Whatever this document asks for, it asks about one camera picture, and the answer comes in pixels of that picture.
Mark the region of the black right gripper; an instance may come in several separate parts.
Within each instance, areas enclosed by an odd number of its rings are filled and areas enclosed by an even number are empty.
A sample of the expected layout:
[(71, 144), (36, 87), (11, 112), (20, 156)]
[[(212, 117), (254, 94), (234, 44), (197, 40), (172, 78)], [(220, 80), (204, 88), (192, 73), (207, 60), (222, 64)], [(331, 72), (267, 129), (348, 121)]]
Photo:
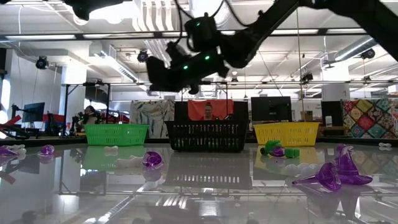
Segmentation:
[(164, 62), (156, 57), (150, 56), (146, 60), (147, 74), (152, 85), (150, 91), (178, 92), (189, 87), (191, 95), (199, 92), (201, 79), (217, 73), (225, 78), (229, 68), (224, 64), (223, 57), (216, 49), (207, 50), (196, 54), (186, 62), (168, 70)]

